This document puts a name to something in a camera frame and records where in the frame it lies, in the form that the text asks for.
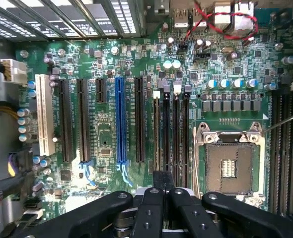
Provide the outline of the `short black expansion slot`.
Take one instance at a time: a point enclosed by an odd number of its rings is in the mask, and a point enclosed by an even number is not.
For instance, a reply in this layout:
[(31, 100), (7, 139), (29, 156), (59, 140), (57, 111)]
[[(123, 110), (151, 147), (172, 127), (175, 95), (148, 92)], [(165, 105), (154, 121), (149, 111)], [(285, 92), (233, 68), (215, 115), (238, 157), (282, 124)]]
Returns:
[(95, 86), (96, 86), (96, 102), (106, 103), (107, 102), (106, 80), (103, 78), (97, 78), (95, 80)]

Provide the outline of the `green PC motherboard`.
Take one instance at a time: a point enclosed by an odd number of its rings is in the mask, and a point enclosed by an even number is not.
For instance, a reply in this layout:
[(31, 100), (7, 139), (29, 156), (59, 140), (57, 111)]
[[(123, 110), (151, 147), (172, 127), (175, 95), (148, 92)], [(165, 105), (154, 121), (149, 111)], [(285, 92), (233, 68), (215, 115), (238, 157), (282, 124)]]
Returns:
[[(254, 121), (262, 130), (272, 126), (272, 96), (280, 97), (281, 122), (293, 115), (293, 18), (289, 9), (257, 9), (253, 29), (240, 36), (219, 34), (211, 29), (214, 15), (209, 14), (206, 27), (177, 29), (173, 15), (165, 18), (152, 31), (140, 38), (113, 38), (80, 41), (47, 41), (19, 43), (15, 53), (27, 66), (28, 85), (20, 90), (20, 104), (29, 115), (19, 112), (20, 140), (31, 148), (33, 162), (43, 166), (36, 174), (41, 186), (38, 193), (44, 203), (44, 220), (55, 218), (86, 202), (116, 190), (135, 193), (151, 186), (154, 171), (163, 169), (163, 88), (170, 87), (170, 161), (173, 167), (172, 98), (173, 85), (181, 85), (179, 98), (179, 183), (182, 187), (182, 101), (185, 85), (190, 85), (189, 100), (189, 184), (193, 174), (193, 127), (206, 122), (211, 130), (245, 130)], [(163, 63), (179, 60), (181, 67), (164, 70)], [(45, 74), (52, 88), (55, 153), (40, 156), (35, 75)], [(115, 116), (115, 77), (125, 80), (127, 173), (133, 186), (123, 181), (117, 170)], [(144, 162), (136, 162), (135, 77), (143, 77), (145, 95)], [(95, 80), (106, 80), (107, 102), (96, 102)], [(70, 87), (73, 151), (75, 158), (63, 162), (58, 81), (67, 80)], [(92, 187), (80, 169), (78, 142), (78, 79), (87, 80), (89, 132), (91, 141), (90, 167)], [(260, 111), (203, 112), (202, 101), (262, 101)], [(282, 125), (277, 127), (277, 158), (280, 159), (278, 215), (293, 218), (291, 203), (291, 163), (293, 120), (290, 133), (289, 207), (281, 211)], [(266, 139), (265, 200), (248, 203), (270, 211), (271, 131)]]

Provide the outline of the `black RAM slot white latch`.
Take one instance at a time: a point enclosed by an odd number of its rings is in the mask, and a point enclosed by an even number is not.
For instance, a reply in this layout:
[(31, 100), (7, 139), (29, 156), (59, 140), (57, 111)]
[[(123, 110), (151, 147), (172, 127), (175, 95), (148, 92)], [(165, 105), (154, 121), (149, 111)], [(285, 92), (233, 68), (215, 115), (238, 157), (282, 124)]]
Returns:
[(181, 85), (174, 84), (173, 85), (173, 98), (172, 98), (172, 139), (173, 139), (173, 178), (174, 183), (177, 186), (179, 183), (179, 98), (181, 94)]

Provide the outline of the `blue expansion slot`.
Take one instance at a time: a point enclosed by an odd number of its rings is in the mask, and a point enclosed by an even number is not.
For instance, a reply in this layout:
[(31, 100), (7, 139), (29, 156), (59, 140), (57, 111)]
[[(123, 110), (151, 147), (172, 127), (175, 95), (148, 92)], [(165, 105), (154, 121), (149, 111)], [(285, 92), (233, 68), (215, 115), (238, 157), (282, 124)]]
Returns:
[(116, 116), (116, 142), (117, 142), (117, 170), (121, 172), (123, 181), (132, 187), (133, 184), (127, 173), (127, 129), (126, 129), (126, 98), (125, 80), (115, 77), (115, 116)]

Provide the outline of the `grey choke row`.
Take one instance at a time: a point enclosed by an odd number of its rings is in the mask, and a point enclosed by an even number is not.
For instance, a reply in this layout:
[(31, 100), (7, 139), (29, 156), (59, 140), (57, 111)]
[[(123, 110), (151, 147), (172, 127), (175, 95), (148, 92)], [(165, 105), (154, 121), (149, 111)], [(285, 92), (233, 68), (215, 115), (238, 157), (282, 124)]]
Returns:
[(203, 112), (260, 111), (262, 101), (202, 101)]

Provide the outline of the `black SATA connector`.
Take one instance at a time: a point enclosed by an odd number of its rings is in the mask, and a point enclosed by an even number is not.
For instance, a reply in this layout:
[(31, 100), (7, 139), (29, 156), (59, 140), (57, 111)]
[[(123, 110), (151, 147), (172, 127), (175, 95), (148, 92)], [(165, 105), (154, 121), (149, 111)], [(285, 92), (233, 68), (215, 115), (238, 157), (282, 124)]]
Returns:
[(43, 216), (42, 201), (39, 198), (32, 198), (25, 201), (24, 209), (24, 214), (37, 215), (37, 220)]

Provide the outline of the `thin metal locking lever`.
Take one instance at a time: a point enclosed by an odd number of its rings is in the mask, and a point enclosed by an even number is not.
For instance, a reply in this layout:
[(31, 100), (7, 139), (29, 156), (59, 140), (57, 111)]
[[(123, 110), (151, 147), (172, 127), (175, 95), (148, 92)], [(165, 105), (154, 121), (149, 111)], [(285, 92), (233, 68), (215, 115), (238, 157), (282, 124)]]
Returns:
[(262, 130), (261, 134), (264, 135), (267, 132), (269, 132), (269, 131), (271, 131), (271, 130), (273, 130), (273, 129), (275, 129), (275, 128), (277, 128), (277, 127), (279, 127), (279, 126), (281, 126), (281, 125), (283, 125), (283, 124), (285, 124), (285, 123), (287, 123), (287, 122), (289, 122), (291, 120), (293, 120), (293, 115), (291, 117), (279, 122), (279, 123), (276, 123), (276, 124), (272, 125), (271, 127), (267, 128), (267, 129)]

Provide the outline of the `silver USB port block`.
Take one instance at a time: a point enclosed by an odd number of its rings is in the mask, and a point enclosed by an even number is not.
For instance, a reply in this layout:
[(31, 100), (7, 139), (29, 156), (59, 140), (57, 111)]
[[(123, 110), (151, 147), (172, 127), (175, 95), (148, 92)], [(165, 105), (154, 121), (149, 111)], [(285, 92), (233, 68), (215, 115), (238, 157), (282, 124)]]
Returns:
[(177, 29), (186, 29), (195, 26), (198, 22), (198, 27), (206, 27), (206, 22), (203, 16), (195, 8), (176, 8), (173, 11), (173, 26)]

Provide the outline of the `metal CPU socket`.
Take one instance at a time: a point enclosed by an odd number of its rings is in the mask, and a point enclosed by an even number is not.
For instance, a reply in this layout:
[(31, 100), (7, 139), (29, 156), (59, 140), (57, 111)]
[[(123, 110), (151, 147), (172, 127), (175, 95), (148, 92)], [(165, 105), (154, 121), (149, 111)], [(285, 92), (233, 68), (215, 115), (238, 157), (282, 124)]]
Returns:
[(266, 139), (260, 122), (245, 130), (193, 127), (192, 187), (197, 197), (219, 192), (246, 203), (265, 200)]

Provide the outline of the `long black expansion slot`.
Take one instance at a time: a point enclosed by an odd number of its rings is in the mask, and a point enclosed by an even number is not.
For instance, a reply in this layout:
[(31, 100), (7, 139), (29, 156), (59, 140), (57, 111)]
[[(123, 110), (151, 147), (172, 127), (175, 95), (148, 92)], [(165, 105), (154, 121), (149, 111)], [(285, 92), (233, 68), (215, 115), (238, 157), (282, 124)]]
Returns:
[(77, 87), (77, 108), (78, 108), (78, 142), (79, 142), (79, 167), (83, 170), (83, 175), (89, 185), (95, 187), (95, 182), (91, 179), (90, 167), (93, 166), (91, 157), (91, 141), (89, 132), (89, 108), (88, 108), (88, 83), (87, 80), (78, 79)]
[(145, 160), (145, 95), (143, 77), (135, 77), (135, 129), (136, 129), (136, 162)]
[(69, 163), (75, 156), (73, 151), (70, 87), (67, 80), (60, 79), (58, 81), (58, 93), (63, 162)]

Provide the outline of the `black RAM slot grey latch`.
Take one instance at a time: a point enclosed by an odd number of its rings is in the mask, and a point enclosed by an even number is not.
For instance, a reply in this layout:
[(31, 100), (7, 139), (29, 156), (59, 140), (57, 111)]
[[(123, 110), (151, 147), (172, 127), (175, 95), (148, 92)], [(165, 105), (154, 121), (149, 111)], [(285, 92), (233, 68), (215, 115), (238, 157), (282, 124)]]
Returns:
[(185, 85), (182, 101), (182, 186), (189, 184), (189, 100), (190, 85)]
[(163, 88), (163, 169), (169, 170), (170, 161), (170, 87)]

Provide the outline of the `white PCI expansion slot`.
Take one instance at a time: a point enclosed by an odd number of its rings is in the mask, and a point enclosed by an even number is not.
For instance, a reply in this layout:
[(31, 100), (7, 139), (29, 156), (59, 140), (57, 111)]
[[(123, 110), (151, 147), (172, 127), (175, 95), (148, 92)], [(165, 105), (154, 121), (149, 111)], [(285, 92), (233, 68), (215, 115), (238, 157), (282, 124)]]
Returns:
[(54, 118), (50, 82), (45, 74), (35, 75), (40, 156), (50, 156), (55, 153), (55, 143), (52, 141)]

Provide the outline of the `white power connector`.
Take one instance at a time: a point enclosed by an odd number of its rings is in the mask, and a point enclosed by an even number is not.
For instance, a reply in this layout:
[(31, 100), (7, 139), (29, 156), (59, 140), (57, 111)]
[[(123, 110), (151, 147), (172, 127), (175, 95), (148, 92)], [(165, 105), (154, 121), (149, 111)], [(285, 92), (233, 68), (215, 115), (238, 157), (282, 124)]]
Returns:
[(5, 72), (2, 76), (4, 83), (28, 84), (27, 66), (24, 62), (14, 59), (1, 59), (0, 62), (5, 67)]

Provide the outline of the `grey metal PC case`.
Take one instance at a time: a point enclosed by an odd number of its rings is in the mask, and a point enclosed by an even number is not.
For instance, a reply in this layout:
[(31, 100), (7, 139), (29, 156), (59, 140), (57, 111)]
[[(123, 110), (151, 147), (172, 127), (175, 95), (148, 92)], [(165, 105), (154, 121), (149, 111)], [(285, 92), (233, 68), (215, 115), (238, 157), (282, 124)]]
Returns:
[[(209, 14), (222, 13), (213, 13), (216, 1), (223, 0), (0, 0), (0, 60), (19, 61), (15, 53), (19, 43), (145, 37), (176, 8), (196, 8), (209, 23)], [(293, 18), (293, 0), (252, 1), (254, 12), (289, 9)], [(236, 15), (256, 22), (255, 15)], [(4, 83), (4, 72), (0, 62), (0, 238), (13, 238), (54, 218), (46, 221), (43, 213), (37, 220), (37, 215), (24, 214), (25, 201), (41, 200), (36, 174), (44, 168), (33, 162), (31, 148), (20, 140), (19, 112), (29, 115), (20, 104), (20, 90), (27, 85)], [(161, 238), (190, 238), (170, 219), (169, 204), (165, 189)]]

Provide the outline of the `silver ethernet port block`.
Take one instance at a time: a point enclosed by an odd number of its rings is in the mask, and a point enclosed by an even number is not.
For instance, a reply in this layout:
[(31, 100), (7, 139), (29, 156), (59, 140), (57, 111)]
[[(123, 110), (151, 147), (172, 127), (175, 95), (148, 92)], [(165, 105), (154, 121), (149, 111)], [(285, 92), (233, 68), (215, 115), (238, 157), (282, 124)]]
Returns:
[[(213, 5), (213, 13), (244, 13), (254, 16), (254, 2), (252, 0), (223, 0), (216, 1)], [(240, 36), (253, 29), (253, 22), (245, 16), (215, 15), (214, 25), (226, 33)]]

